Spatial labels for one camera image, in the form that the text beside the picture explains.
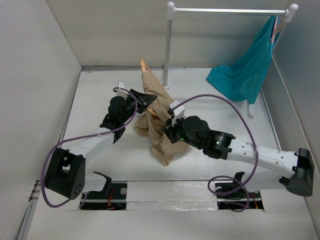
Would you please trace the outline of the beige t shirt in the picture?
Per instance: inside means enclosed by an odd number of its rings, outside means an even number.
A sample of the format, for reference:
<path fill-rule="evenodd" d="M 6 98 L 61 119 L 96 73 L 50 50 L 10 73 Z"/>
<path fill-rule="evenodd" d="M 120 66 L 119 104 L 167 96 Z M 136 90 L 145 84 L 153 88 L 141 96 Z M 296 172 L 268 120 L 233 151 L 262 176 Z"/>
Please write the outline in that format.
<path fill-rule="evenodd" d="M 176 155 L 184 153 L 189 146 L 182 141 L 172 144 L 162 132 L 162 128 L 170 118 L 167 112 L 168 107 L 174 102 L 174 99 L 152 72 L 143 71 L 141 80 L 143 91 L 148 95 L 156 95 L 157 98 L 138 118 L 134 131 L 141 137 L 150 137 L 152 143 L 151 154 L 161 165 L 167 167 Z"/>

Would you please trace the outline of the wooden clothes hanger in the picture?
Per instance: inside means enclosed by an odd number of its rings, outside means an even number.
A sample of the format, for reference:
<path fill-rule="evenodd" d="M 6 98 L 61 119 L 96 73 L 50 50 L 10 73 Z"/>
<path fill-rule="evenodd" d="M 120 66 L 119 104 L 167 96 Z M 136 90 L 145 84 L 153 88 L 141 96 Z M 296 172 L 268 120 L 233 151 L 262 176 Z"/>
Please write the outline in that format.
<path fill-rule="evenodd" d="M 152 73 L 152 70 L 149 68 L 149 66 L 145 63 L 145 60 L 142 58 L 140 60 L 140 68 L 141 68 L 141 71 L 144 73 L 144 72 L 149 72 L 149 73 Z M 152 114 L 153 116 L 158 116 L 157 112 L 152 109 L 151 107 L 148 107 L 148 112 L 150 114 Z"/>

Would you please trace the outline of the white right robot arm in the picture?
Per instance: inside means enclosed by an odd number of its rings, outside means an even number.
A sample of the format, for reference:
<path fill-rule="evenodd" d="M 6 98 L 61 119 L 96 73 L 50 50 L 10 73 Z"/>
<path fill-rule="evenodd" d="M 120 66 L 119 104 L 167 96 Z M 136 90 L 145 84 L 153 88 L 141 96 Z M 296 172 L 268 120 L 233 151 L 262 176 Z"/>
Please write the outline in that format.
<path fill-rule="evenodd" d="M 168 119 L 162 132 L 172 144 L 182 141 L 210 158 L 252 164 L 271 172 L 251 183 L 243 179 L 232 182 L 231 191 L 237 197 L 248 191 L 281 187 L 302 197 L 313 194 L 315 165 L 308 149 L 281 151 L 254 147 L 252 142 L 243 141 L 230 133 L 211 130 L 208 123 L 197 116 Z"/>

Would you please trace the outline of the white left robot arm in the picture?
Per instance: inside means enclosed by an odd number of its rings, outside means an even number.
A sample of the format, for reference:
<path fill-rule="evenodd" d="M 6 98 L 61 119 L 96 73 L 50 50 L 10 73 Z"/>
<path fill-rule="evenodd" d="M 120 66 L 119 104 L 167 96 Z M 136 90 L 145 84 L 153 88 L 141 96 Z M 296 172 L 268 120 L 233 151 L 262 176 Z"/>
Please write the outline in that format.
<path fill-rule="evenodd" d="M 59 144 L 50 150 L 41 173 L 41 187 L 69 201 L 80 194 L 94 191 L 100 198 L 111 194 L 111 185 L 86 176 L 86 166 L 98 153 L 116 143 L 136 114 L 142 114 L 157 96 L 133 89 L 114 88 L 108 113 L 94 134 L 80 136 L 77 145 L 63 149 Z"/>

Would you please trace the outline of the teal shirt on rack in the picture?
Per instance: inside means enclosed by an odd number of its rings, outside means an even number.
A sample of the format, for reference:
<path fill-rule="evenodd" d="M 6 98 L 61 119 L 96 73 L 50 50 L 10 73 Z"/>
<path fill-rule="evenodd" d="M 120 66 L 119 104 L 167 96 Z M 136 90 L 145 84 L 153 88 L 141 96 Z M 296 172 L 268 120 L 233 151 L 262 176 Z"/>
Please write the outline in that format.
<path fill-rule="evenodd" d="M 276 16 L 271 16 L 256 34 L 248 50 L 231 66 L 219 65 L 211 69 L 206 81 L 233 102 L 254 104 L 265 81 L 271 63 L 275 35 L 271 35 Z"/>

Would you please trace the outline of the pink hanger on rack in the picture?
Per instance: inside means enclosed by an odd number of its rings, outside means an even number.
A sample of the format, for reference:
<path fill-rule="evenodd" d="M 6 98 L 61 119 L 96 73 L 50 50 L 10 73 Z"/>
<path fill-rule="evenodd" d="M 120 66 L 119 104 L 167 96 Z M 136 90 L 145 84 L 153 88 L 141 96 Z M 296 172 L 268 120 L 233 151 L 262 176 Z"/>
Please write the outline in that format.
<path fill-rule="evenodd" d="M 271 38 L 270 38 L 270 43 L 271 44 L 274 44 L 274 42 L 275 42 L 278 20 L 279 20 L 279 16 L 277 15 L 275 17 L 275 20 L 274 20 L 273 29 L 272 29 L 272 35 L 271 35 Z"/>

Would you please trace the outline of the white metal clothes rack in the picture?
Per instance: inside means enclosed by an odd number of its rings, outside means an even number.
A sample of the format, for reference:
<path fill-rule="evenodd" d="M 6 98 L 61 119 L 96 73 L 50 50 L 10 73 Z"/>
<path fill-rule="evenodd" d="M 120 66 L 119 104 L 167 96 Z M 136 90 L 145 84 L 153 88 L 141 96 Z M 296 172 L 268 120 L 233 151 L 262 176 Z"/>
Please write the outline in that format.
<path fill-rule="evenodd" d="M 290 23 L 298 11 L 299 6 L 296 3 L 290 4 L 282 10 L 274 9 L 228 9 L 228 8 L 186 8 L 176 7 L 175 3 L 169 1 L 166 5 L 166 36 L 164 51 L 164 67 L 162 73 L 162 86 L 168 90 L 169 66 L 170 66 L 170 46 L 172 36 L 172 23 L 175 13 L 193 13 L 193 14 L 221 14 L 221 15 L 256 15 L 256 16 L 281 16 L 281 23 L 277 24 L 276 31 L 279 35 L 283 34 L 286 26 Z"/>

